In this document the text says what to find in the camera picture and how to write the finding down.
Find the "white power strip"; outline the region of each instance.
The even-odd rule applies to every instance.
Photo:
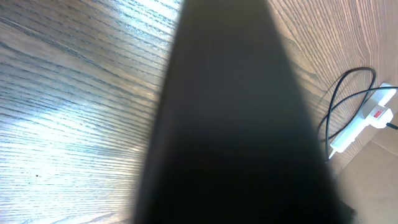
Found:
[[[388,86],[392,85],[383,83],[380,87]],[[333,142],[331,142],[330,146],[333,148],[333,151],[329,159],[335,152],[344,152],[351,142],[355,141],[355,138],[369,124],[375,128],[386,127],[386,124],[392,120],[393,114],[391,109],[386,108],[384,105],[394,96],[396,91],[395,89],[376,90],[373,93],[350,124],[336,136]]]

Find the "blurry black object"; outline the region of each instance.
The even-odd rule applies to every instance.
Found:
[[[186,0],[134,223],[347,223],[260,0]]]

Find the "wooden floor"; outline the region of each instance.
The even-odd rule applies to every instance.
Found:
[[[131,206],[181,2],[0,0],[0,223],[105,223]],[[314,127],[344,71],[372,66],[376,85],[398,84],[397,1],[269,5]],[[353,74],[338,99],[369,82]],[[336,155],[336,173],[368,140]]]

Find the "red label on plug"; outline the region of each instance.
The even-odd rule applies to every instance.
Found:
[[[378,118],[380,114],[383,113],[383,110],[377,110],[376,113],[373,115],[375,118]]]

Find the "brown wood surface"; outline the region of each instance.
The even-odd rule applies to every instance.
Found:
[[[0,223],[131,206],[180,5],[0,0]],[[314,127],[344,71],[372,66],[376,85],[398,84],[398,2],[269,5]],[[370,74],[353,74],[338,99],[369,82]],[[332,131],[359,101],[353,98],[333,114]],[[398,109],[397,100],[390,105]],[[334,170],[369,139],[337,154]]]

